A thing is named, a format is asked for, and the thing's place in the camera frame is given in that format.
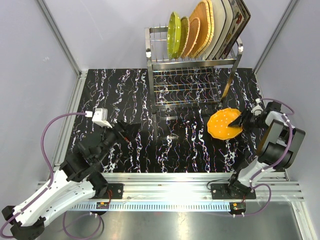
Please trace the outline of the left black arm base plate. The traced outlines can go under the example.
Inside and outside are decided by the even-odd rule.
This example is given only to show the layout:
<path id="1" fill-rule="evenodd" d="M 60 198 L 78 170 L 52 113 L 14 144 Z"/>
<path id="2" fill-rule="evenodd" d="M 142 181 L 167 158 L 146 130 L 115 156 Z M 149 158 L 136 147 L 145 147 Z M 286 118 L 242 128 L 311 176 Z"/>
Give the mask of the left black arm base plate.
<path id="1" fill-rule="evenodd" d="M 111 200 L 121 200 L 124 193 L 123 183 L 110 183 L 106 192 L 102 196 L 94 196 L 93 199 L 109 199 Z"/>

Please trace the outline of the green-rimmed woven bamboo plate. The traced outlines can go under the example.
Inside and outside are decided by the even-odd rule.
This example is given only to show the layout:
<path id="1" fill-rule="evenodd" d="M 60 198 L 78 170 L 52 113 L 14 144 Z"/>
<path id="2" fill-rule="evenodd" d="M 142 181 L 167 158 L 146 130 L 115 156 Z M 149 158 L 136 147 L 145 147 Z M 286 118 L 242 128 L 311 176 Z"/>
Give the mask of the green-rimmed woven bamboo plate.
<path id="1" fill-rule="evenodd" d="M 180 35 L 180 45 L 178 50 L 178 57 L 183 59 L 185 57 L 185 50 L 188 43 L 190 32 L 190 20 L 187 16 L 181 18 L 181 35 Z"/>

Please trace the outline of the green polka-dot plate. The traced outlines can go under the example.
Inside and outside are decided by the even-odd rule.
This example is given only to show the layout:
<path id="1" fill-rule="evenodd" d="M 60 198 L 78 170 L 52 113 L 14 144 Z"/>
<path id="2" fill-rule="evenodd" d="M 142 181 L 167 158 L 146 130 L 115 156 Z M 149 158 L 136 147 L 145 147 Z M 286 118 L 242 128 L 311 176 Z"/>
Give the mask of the green polka-dot plate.
<path id="1" fill-rule="evenodd" d="M 170 59 L 177 58 L 181 42 L 181 18 L 173 11 L 167 27 L 167 55 Z"/>

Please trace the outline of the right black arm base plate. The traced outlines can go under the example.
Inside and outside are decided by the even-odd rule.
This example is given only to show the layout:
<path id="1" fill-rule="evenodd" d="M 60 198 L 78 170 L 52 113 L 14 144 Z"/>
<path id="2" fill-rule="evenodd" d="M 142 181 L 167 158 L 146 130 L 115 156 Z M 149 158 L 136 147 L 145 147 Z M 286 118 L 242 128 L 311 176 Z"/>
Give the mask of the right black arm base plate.
<path id="1" fill-rule="evenodd" d="M 255 200 L 256 192 L 250 187 L 231 189 L 227 183 L 211 183 L 210 193 L 213 200 Z"/>

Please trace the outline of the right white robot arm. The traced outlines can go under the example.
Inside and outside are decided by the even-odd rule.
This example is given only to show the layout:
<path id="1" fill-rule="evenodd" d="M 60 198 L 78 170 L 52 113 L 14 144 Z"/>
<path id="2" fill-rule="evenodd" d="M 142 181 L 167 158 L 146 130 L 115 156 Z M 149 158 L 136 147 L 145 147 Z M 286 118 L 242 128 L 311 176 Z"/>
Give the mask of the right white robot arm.
<path id="1" fill-rule="evenodd" d="M 283 113 L 283 102 L 271 98 L 268 101 L 265 108 L 257 103 L 253 109 L 245 109 L 228 125 L 243 130 L 266 128 L 255 159 L 248 166 L 239 167 L 228 180 L 226 192 L 232 199 L 249 195 L 266 174 L 289 168 L 306 136 L 304 130 L 291 124 L 288 116 L 295 114 L 291 107 L 288 107 L 289 113 Z"/>

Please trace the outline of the orange polka-dot plate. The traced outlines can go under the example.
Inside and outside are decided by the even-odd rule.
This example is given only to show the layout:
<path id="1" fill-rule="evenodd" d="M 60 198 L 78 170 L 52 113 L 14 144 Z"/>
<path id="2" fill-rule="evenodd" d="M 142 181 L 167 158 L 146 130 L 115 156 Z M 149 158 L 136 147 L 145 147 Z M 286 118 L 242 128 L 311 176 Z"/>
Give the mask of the orange polka-dot plate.
<path id="1" fill-rule="evenodd" d="M 207 132 L 218 140 L 230 140 L 243 132 L 241 127 L 231 127 L 231 124 L 241 112 L 235 108 L 218 110 L 207 122 Z"/>

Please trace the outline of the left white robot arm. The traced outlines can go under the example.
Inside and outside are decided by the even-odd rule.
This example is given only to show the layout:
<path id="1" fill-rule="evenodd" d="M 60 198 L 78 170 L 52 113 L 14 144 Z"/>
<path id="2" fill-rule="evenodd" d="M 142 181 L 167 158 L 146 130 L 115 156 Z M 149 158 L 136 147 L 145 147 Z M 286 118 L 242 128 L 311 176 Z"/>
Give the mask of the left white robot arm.
<path id="1" fill-rule="evenodd" d="M 1 211 L 11 225 L 10 238 L 35 240 L 55 218 L 77 203 L 105 197 L 110 188 L 102 175 L 103 161 L 114 144 L 129 144 L 140 128 L 140 123 L 120 120 L 110 127 L 98 127 L 79 141 L 48 182 L 23 203 Z"/>

